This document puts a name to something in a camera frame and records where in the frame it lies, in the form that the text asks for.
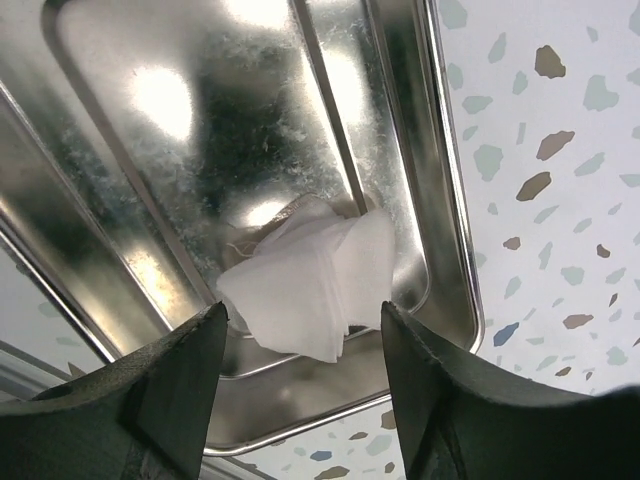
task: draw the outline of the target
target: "terrazzo surface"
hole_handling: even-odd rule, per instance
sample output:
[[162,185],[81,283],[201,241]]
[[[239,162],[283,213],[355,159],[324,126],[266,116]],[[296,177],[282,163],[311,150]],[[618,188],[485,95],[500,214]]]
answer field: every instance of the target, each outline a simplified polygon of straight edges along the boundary
[[[640,383],[640,2],[439,0],[486,335],[479,355],[597,394]],[[99,362],[0,255],[0,338]],[[274,478],[403,479],[390,405],[239,459]]]

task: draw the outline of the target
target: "crumpled paper towel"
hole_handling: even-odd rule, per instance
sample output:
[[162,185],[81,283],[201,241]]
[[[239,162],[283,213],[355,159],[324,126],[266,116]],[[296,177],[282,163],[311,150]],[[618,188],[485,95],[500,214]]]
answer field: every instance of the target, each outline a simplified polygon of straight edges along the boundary
[[394,256],[387,212],[345,219],[313,199],[224,272],[217,288],[262,347],[334,363],[350,325],[380,329]]

